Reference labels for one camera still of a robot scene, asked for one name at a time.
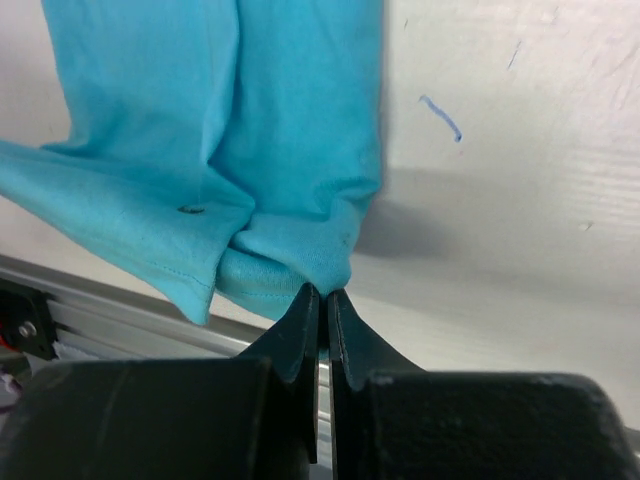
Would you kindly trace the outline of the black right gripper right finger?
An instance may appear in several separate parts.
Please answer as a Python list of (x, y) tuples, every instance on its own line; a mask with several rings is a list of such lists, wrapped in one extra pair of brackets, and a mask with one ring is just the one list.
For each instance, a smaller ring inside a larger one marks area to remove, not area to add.
[(344, 290), (326, 299), (331, 380), (332, 470), (335, 479), (358, 479), (365, 459), (369, 423), (368, 382), (372, 374), (416, 373), (410, 361), (357, 313)]

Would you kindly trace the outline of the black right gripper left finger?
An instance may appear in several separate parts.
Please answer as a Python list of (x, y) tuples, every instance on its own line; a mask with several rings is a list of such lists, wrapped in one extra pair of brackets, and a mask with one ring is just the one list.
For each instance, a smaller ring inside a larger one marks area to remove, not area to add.
[(320, 294), (305, 283), (282, 318), (238, 354), (271, 361), (293, 400), (294, 422), (311, 464), (318, 460), (319, 316)]

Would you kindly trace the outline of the turquoise t shirt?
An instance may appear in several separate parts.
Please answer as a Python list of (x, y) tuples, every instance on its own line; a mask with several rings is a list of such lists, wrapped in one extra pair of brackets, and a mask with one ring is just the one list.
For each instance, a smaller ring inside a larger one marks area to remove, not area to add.
[(381, 184), (380, 1), (46, 1), (67, 140), (1, 193), (164, 294), (270, 319), (345, 287)]

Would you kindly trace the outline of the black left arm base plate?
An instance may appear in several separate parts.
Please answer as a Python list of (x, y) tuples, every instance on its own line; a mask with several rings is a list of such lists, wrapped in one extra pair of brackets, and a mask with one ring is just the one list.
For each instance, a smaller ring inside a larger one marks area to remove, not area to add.
[(56, 327), (44, 292), (1, 280), (1, 345), (43, 360), (57, 357)]

